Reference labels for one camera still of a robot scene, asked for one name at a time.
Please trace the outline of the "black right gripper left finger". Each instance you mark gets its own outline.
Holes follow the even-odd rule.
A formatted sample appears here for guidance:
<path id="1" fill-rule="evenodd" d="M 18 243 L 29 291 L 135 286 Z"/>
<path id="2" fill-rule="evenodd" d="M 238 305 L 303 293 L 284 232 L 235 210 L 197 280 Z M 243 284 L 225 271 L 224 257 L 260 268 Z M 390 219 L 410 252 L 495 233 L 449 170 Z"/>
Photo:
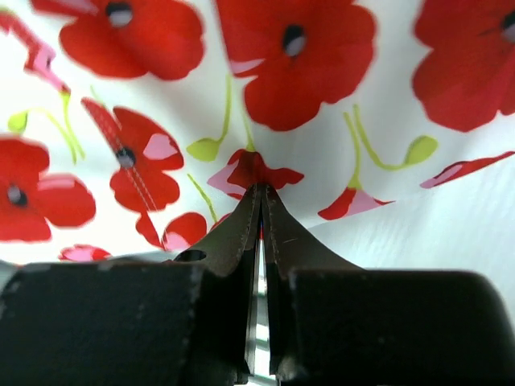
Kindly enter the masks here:
<path id="1" fill-rule="evenodd" d="M 253 373 L 258 189 L 173 255 L 1 266 L 4 385 L 234 385 Z"/>

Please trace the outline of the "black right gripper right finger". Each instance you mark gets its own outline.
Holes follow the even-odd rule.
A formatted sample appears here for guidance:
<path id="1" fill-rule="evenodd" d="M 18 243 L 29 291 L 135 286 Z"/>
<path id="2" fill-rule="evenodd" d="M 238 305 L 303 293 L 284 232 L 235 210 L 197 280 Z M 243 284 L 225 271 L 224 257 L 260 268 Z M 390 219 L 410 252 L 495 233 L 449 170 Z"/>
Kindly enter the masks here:
<path id="1" fill-rule="evenodd" d="M 281 385 L 511 385 L 514 333 L 478 273 L 363 269 L 261 188 L 270 372 Z"/>

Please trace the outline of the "red flower print cloth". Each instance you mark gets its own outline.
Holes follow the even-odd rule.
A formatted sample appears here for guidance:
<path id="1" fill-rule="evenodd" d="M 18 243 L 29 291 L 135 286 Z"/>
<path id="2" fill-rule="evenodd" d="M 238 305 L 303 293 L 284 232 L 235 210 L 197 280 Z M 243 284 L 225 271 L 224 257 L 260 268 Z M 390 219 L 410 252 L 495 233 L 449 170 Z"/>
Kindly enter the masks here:
<path id="1" fill-rule="evenodd" d="M 267 183 L 305 226 L 514 154 L 511 1 L 4 1 L 1 258 L 180 252 Z"/>

